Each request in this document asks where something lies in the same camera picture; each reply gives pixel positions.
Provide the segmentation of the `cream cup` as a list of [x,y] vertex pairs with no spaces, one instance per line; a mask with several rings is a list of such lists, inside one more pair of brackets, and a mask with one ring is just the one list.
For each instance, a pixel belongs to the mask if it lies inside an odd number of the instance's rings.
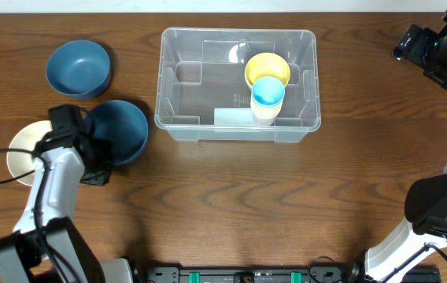
[[280,108],[271,108],[271,109],[262,109],[262,108],[253,108],[252,113],[259,117],[260,119],[269,119],[276,117],[280,112]]

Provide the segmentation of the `light blue cup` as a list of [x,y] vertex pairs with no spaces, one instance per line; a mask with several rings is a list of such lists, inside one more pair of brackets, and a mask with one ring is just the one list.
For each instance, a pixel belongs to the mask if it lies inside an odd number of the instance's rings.
[[259,105],[272,107],[283,101],[285,86],[272,76],[259,78],[252,87],[252,99]]

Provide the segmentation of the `pink cup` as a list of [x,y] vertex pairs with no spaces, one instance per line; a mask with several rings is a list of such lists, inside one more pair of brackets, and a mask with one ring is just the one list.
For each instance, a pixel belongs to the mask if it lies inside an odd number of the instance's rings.
[[261,118],[258,116],[253,116],[253,122],[258,127],[268,127],[274,124],[276,120],[276,117],[269,117],[269,118]]

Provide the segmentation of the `dark blue bowl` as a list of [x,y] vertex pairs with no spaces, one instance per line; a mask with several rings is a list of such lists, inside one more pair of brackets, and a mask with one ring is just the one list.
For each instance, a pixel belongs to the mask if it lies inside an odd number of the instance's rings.
[[68,97],[86,100],[100,96],[112,78],[109,54],[98,43],[75,40],[55,50],[46,64],[46,79]]
[[111,143],[115,166],[135,161],[145,150],[149,137],[146,115],[128,101],[104,102],[86,114],[84,123],[94,138]]

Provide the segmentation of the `yellow small bowl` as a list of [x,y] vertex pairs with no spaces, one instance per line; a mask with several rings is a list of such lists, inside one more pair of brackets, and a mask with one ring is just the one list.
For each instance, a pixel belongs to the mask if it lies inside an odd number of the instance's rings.
[[260,78],[271,76],[278,79],[284,86],[290,81],[290,66],[285,59],[275,53],[259,53],[253,56],[245,66],[245,81],[252,89]]

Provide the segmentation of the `yellow cup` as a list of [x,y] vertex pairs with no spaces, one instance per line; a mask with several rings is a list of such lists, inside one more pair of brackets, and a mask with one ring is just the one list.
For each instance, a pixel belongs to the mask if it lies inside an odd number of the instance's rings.
[[262,108],[262,109],[280,108],[280,110],[281,110],[282,106],[283,106],[282,102],[279,102],[279,103],[277,103],[275,105],[263,105],[263,104],[261,104],[261,103],[259,103],[257,101],[254,101],[254,100],[252,100],[250,102],[251,109],[253,109],[253,108]]

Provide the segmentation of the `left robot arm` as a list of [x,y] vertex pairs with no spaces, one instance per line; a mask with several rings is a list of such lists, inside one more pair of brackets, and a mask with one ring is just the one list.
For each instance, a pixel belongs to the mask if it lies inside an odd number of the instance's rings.
[[101,262],[72,219],[79,184],[102,168],[101,145],[82,127],[54,127],[32,151],[35,179],[13,232],[0,238],[3,282],[133,282],[126,258]]

